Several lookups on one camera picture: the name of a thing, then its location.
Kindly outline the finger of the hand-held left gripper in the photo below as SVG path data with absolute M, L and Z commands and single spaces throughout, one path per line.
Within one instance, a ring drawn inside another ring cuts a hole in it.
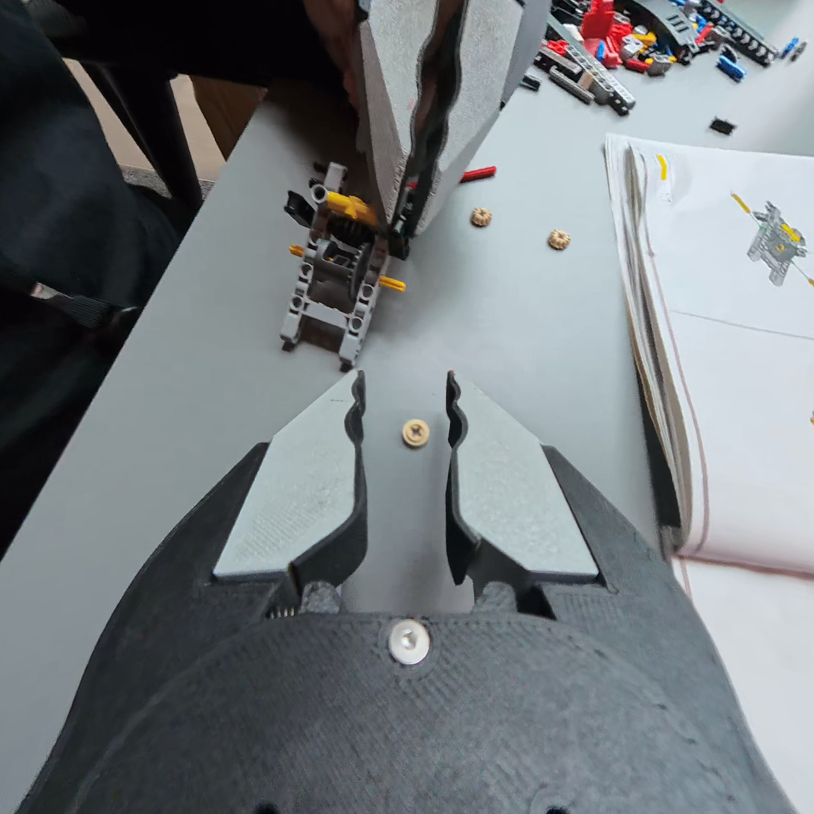
M 439 16 L 436 1 L 357 2 L 352 65 L 360 100 L 358 144 L 384 227 L 396 223 L 422 93 L 422 64 Z
M 448 23 L 422 79 L 430 103 L 408 162 L 414 187 L 405 198 L 405 240 L 427 230 L 495 124 L 526 9 L 526 2 L 463 2 Z

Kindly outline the wooden post with bolts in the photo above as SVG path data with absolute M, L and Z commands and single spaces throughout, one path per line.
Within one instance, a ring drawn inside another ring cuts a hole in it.
M 190 76 L 198 107 L 224 159 L 229 159 L 267 88 Z

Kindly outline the grey lego gear frame assembly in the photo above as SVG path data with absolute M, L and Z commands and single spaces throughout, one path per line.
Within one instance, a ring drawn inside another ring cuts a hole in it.
M 392 279 L 393 259 L 405 260 L 410 240 L 404 221 L 384 227 L 375 208 L 345 191 L 348 168 L 336 162 L 314 165 L 309 198 L 288 191 L 284 211 L 307 230 L 304 257 L 280 329 L 287 348 L 305 333 L 324 333 L 338 340 L 343 370 L 355 366 L 370 329 L 379 293 L 379 278 Z

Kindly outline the black chair frame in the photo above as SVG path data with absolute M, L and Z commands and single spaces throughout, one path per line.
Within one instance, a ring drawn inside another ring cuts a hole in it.
M 198 211 L 203 195 L 164 71 L 81 60 L 81 66 L 135 140 L 173 198 Z

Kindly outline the white lego instruction booklet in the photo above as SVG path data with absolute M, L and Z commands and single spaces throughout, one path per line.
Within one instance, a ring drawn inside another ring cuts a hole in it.
M 812 158 L 609 134 L 674 572 L 765 758 L 812 812 Z

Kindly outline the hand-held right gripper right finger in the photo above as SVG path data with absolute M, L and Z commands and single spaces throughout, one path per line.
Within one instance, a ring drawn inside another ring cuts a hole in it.
M 445 544 L 455 585 L 595 581 L 599 568 L 537 436 L 454 371 L 445 406 Z

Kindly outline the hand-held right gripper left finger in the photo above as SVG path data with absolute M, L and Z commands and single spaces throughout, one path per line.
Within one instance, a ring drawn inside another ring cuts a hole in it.
M 212 575 L 341 585 L 367 552 L 365 375 L 349 372 L 279 430 Z

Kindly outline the person's left hand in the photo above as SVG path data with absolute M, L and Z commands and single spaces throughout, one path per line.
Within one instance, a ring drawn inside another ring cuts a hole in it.
M 354 63 L 357 3 L 304 1 L 303 4 L 327 54 L 342 74 L 343 88 L 351 106 L 359 112 L 360 99 Z

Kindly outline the person's black clothing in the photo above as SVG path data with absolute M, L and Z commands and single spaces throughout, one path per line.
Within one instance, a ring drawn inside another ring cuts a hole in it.
M 1 3 L 1 553 L 195 216 L 129 185 L 23 2 Z

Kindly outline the person's left forearm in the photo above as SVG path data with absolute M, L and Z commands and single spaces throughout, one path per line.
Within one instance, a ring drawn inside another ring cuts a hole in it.
M 66 1 L 112 56 L 175 72 L 268 86 L 328 87 L 341 76 L 297 1 Z

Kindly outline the pile of lego pieces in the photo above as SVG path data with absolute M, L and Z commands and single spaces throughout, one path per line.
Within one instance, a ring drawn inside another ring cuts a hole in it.
M 735 2 L 558 1 L 533 66 L 583 104 L 625 117 L 636 99 L 617 71 L 662 79 L 710 55 L 715 69 L 739 84 L 750 64 L 793 64 L 808 46 L 800 36 L 776 46 Z

